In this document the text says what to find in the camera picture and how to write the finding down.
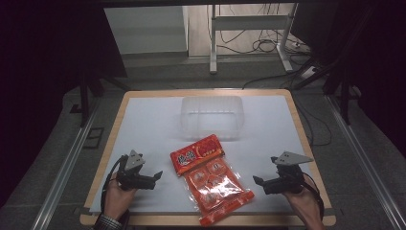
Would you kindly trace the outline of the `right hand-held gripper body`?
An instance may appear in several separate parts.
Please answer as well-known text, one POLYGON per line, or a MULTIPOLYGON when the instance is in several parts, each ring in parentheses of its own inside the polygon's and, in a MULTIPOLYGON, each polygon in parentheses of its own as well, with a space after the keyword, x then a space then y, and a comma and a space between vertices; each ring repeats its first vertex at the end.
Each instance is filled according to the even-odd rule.
POLYGON ((277 166, 279 178, 269 181, 267 186, 273 186, 275 194, 290 192, 298 194, 302 191, 305 181, 300 164, 312 162, 313 159, 304 155, 285 151, 281 156, 272 156, 271 161, 277 166))

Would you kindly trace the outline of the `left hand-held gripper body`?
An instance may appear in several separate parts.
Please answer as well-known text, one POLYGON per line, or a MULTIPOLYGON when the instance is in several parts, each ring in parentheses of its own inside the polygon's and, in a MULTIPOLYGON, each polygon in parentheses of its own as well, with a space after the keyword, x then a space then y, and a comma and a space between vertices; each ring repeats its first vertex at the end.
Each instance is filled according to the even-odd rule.
POLYGON ((140 189, 143 182, 152 182, 151 177, 139 174, 145 163, 142 154, 135 150, 122 156, 116 179, 124 191, 140 189))

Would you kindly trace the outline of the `person's right hand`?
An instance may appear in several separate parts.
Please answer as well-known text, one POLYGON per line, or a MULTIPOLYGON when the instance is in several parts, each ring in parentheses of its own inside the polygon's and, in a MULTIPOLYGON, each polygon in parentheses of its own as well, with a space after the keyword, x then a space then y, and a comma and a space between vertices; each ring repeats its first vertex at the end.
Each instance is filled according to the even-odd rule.
POLYGON ((309 223, 322 222, 319 205, 307 188, 298 194, 283 193, 283 195, 305 227, 309 223))

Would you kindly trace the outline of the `person's left hand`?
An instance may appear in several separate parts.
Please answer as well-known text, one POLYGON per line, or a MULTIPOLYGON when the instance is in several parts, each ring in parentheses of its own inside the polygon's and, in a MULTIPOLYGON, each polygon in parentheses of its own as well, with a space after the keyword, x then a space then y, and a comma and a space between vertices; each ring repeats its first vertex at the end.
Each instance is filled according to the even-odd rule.
POLYGON ((114 220, 119 220, 131 205, 136 189, 124 191, 116 179, 117 174, 114 172, 109 180, 103 213, 114 220))

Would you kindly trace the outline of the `black floor socket plate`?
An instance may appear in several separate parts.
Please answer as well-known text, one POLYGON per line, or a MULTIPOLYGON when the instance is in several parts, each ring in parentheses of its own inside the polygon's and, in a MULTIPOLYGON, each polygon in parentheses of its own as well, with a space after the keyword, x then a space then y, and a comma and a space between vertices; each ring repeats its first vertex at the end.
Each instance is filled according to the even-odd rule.
POLYGON ((103 127, 91 127, 85 138, 83 148, 86 150, 96 150, 100 146, 103 133, 103 127))

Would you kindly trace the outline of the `red snack bag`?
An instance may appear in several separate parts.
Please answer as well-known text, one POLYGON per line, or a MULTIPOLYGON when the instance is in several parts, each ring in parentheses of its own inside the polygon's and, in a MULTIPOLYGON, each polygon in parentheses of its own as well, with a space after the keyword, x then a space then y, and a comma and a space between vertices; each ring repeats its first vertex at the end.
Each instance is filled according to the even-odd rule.
POLYGON ((184 177, 201 213, 202 226, 226 218, 255 196, 241 185, 224 155, 214 134, 169 155, 176 174, 184 177))

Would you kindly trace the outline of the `clear plastic storage box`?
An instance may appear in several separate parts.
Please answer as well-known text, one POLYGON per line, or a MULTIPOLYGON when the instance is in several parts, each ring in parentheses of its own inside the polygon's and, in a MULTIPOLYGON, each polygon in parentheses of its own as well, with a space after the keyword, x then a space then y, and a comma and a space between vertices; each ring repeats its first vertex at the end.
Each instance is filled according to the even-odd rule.
POLYGON ((181 104, 180 122, 187 138, 236 139, 244 126, 244 108, 239 96, 191 96, 181 104))

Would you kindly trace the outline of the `black metal stand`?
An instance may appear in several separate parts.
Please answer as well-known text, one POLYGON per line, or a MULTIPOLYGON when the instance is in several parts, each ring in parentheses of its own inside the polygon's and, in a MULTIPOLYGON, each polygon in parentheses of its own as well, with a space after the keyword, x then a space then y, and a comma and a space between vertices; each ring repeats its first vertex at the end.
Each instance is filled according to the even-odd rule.
POLYGON ((116 80, 113 77, 105 75, 101 71, 84 71, 79 75, 79 93, 80 93, 80 109, 79 113, 81 114, 81 123, 80 126, 84 125, 89 120, 89 100, 88 100, 88 91, 95 97, 101 97, 104 93, 104 88, 102 86, 101 80, 105 80, 113 85, 121 88, 124 92, 130 91, 131 88, 116 80))
POLYGON ((350 63, 350 54, 355 47, 357 40, 365 29, 371 15, 374 6, 367 4, 361 8, 360 13, 355 15, 353 25, 348 29, 345 29, 343 33, 348 37, 342 38, 341 48, 337 51, 336 57, 329 64, 324 65, 319 71, 313 74, 311 77, 300 81, 291 87, 291 90, 300 90, 312 82, 327 76, 326 82, 323 85, 323 93, 325 95, 333 95, 337 89, 341 90, 339 99, 339 112, 342 119, 347 125, 350 124, 349 119, 349 100, 350 100, 350 80, 346 74, 346 70, 350 63))

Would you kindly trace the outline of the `white power strip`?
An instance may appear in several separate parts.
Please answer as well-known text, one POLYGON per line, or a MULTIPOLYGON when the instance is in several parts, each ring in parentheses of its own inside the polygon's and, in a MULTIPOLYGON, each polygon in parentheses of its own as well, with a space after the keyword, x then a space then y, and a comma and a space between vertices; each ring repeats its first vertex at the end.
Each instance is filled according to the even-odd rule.
POLYGON ((318 68, 311 65, 303 73, 301 73, 301 77, 303 79, 307 79, 307 78, 313 76, 317 71, 318 71, 318 68))

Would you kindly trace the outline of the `dark curtain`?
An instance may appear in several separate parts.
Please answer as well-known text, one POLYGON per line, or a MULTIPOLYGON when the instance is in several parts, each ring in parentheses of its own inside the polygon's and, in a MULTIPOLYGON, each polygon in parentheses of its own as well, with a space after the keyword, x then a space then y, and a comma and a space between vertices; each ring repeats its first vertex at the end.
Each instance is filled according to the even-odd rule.
POLYGON ((48 139, 63 96, 126 75, 103 7, 76 0, 0 0, 0 207, 48 139))
POLYGON ((324 92, 356 87, 359 106, 406 157, 406 0, 301 2, 291 33, 329 73, 324 92))

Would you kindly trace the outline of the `aluminium floor rail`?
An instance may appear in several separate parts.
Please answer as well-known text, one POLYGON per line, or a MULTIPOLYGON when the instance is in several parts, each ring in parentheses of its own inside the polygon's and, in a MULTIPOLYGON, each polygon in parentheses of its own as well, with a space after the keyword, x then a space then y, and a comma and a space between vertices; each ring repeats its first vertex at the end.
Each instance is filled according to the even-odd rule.
POLYGON ((337 103, 336 99, 333 96, 325 96, 325 100, 327 101, 338 126, 349 143, 351 151, 355 155, 355 158, 364 172, 364 175, 367 177, 372 190, 381 204, 392 227, 394 230, 406 230, 406 218, 403 217, 401 210, 395 202, 395 199, 385 186, 383 180, 378 175, 375 167, 372 165, 372 161, 362 147, 351 125, 348 125, 342 118, 339 110, 339 104, 337 103))
POLYGON ((86 136, 89 133, 91 126, 93 125, 95 116, 98 112, 101 100, 95 99, 90 106, 90 115, 88 120, 79 129, 79 133, 76 136, 73 146, 69 149, 67 156, 62 162, 61 167, 56 175, 56 178, 46 195, 46 198, 37 213, 31 230, 47 230, 52 217, 55 213, 56 207, 60 201, 60 198, 66 188, 67 182, 76 165, 79 154, 86 140, 86 136))

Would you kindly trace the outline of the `white metal desk frame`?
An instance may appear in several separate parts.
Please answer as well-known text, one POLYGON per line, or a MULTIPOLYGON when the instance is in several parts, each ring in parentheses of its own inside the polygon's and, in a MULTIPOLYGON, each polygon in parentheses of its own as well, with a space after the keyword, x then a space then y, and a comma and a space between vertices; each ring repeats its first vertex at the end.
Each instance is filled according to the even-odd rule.
POLYGON ((297 7, 298 4, 294 3, 290 12, 286 15, 217 16, 215 14, 215 5, 212 5, 210 73, 215 74, 217 72, 216 33, 245 30, 283 30, 282 39, 276 44, 276 49, 285 71, 287 73, 292 72, 293 68, 286 54, 285 45, 297 7))

